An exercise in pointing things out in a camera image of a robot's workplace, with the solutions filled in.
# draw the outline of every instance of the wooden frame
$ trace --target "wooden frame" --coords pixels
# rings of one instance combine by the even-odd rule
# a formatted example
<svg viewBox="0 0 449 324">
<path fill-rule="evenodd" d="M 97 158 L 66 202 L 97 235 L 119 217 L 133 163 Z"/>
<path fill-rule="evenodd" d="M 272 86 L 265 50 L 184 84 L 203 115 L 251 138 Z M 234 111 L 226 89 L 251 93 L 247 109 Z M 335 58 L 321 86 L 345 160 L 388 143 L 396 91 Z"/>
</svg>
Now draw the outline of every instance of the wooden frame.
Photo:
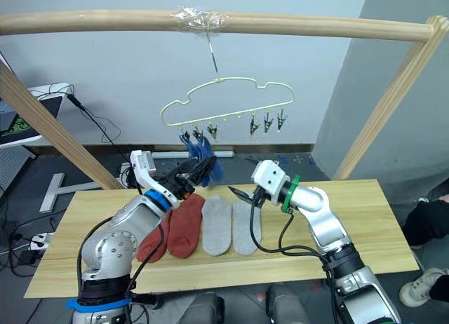
<svg viewBox="0 0 449 324">
<path fill-rule="evenodd" d="M 0 35 L 84 31 L 176 31 L 177 11 L 96 10 L 42 12 L 0 16 Z M 424 69 L 444 36 L 449 20 L 432 16 L 426 24 L 330 18 L 308 15 L 279 15 L 217 12 L 224 15 L 223 33 L 340 36 L 349 38 L 414 41 L 403 64 L 376 108 L 358 134 L 334 176 L 347 179 L 377 134 L 388 121 Z M 47 138 L 64 156 L 104 189 L 118 189 L 119 183 L 37 102 L 0 63 L 0 96 Z"/>
</svg>

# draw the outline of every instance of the white sneaker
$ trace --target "white sneaker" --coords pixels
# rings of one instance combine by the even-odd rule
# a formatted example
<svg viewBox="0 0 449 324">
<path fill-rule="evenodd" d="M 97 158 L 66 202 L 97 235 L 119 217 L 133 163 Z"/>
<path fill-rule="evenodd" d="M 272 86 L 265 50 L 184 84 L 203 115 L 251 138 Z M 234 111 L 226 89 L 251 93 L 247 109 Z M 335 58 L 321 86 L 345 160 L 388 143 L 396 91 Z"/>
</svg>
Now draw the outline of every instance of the white sneaker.
<svg viewBox="0 0 449 324">
<path fill-rule="evenodd" d="M 429 292 L 442 275 L 449 275 L 449 269 L 430 268 L 416 281 L 403 285 L 399 292 L 402 304 L 410 308 L 423 305 L 430 299 Z"/>
</svg>

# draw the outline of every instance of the floor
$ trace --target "floor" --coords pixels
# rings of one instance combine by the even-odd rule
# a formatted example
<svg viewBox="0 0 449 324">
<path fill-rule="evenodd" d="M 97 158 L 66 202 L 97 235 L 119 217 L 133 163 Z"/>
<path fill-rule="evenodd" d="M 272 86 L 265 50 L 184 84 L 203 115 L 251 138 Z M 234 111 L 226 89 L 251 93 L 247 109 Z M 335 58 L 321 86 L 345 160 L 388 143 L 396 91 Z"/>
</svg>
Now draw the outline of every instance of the floor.
<svg viewBox="0 0 449 324">
<path fill-rule="evenodd" d="M 220 159 L 224 169 L 223 184 L 245 184 L 250 182 L 250 176 L 254 165 L 246 158 L 261 160 L 271 158 L 280 162 L 283 169 L 290 174 L 300 174 L 302 181 L 328 180 L 328 178 L 316 167 L 313 158 L 309 154 L 238 154 L 235 158 Z M 117 168 L 121 158 L 117 155 L 100 155 L 99 161 L 112 173 L 117 174 Z M 176 164 L 176 160 L 157 160 L 156 167 L 159 170 L 169 169 Z M 53 173 L 65 173 L 64 185 L 78 184 L 90 181 L 83 173 L 61 156 L 40 156 L 34 161 L 29 161 L 17 176 L 14 183 L 7 190 L 8 219 L 16 223 L 41 216 L 39 207 L 46 188 Z M 66 208 L 72 194 L 60 196 L 54 207 L 54 211 Z M 6 204 L 0 205 L 0 215 Z M 413 209 L 413 205 L 393 205 L 394 213 L 399 223 L 402 223 L 406 215 Z M 50 231 L 48 219 L 33 222 L 22 231 L 25 237 L 33 234 Z M 426 267 L 449 266 L 449 257 L 442 255 L 447 252 L 449 239 L 435 241 L 425 249 L 417 251 L 416 255 Z M 19 240 L 14 246 L 26 243 Z M 0 262 L 5 262 L 5 255 L 0 256 Z M 34 268 L 21 266 L 17 270 L 21 274 L 32 274 Z M 449 323 L 449 304 L 443 302 L 427 302 L 419 308 L 406 308 L 398 299 L 398 290 L 406 282 L 417 278 L 418 271 L 399 274 L 379 275 L 384 289 L 395 303 L 404 323 L 414 324 L 439 324 Z M 9 269 L 0 273 L 0 323 L 25 323 L 33 312 L 38 300 L 23 299 L 23 295 L 31 278 L 18 278 Z M 330 295 L 323 281 L 295 281 L 289 285 L 298 293 L 304 302 L 312 323 L 331 323 Z M 264 292 L 268 285 L 242 285 L 231 288 L 219 288 L 214 291 L 224 298 L 225 323 L 260 324 L 268 323 L 264 309 Z M 184 310 L 195 298 L 195 292 L 174 292 L 165 295 L 164 306 L 151 312 L 151 323 L 175 324 Z M 61 324 L 68 323 L 71 311 L 65 310 L 66 299 L 45 299 L 30 323 Z M 140 314 L 138 307 L 132 313 L 133 318 Z M 144 323 L 144 318 L 136 323 Z"/>
</svg>

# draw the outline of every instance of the white stand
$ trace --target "white stand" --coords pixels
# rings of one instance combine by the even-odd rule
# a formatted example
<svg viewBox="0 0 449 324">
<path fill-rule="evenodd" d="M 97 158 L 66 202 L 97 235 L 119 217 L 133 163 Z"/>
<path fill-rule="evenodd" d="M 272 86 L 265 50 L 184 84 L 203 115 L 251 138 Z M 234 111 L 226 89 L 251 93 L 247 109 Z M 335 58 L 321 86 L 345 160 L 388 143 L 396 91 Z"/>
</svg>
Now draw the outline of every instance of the white stand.
<svg viewBox="0 0 449 324">
<path fill-rule="evenodd" d="M 130 164 L 122 163 L 120 168 L 120 173 L 122 173 Z M 56 198 L 59 194 L 73 193 L 76 191 L 88 191 L 89 189 L 98 189 L 100 186 L 96 182 L 87 182 L 85 184 L 78 184 L 72 186 L 64 186 L 61 187 L 62 181 L 64 180 L 64 173 L 55 173 L 53 178 L 51 178 L 51 182 L 48 185 L 47 193 L 45 194 L 41 208 L 39 209 L 40 213 L 48 213 L 51 212 L 53 206 L 55 205 Z M 120 184 L 123 185 L 123 182 L 126 182 L 127 175 L 123 175 L 122 178 L 118 177 L 117 180 Z"/>
</svg>

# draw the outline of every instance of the wooden post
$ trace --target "wooden post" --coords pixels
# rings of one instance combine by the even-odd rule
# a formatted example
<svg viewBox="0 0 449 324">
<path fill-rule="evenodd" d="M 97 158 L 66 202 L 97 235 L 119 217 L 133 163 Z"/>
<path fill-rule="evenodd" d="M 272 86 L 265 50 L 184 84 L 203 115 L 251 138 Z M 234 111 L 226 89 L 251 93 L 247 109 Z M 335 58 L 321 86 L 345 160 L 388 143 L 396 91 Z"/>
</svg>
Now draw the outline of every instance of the wooden post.
<svg viewBox="0 0 449 324">
<path fill-rule="evenodd" d="M 449 20 L 446 17 L 433 16 L 427 20 L 427 23 L 433 25 L 433 35 L 426 43 L 413 44 L 393 81 L 344 157 L 334 180 L 344 180 L 349 177 L 449 32 Z"/>
<path fill-rule="evenodd" d="M 61 126 L 2 61 L 0 61 L 0 97 L 103 189 L 123 189 L 119 181 Z"/>
</svg>

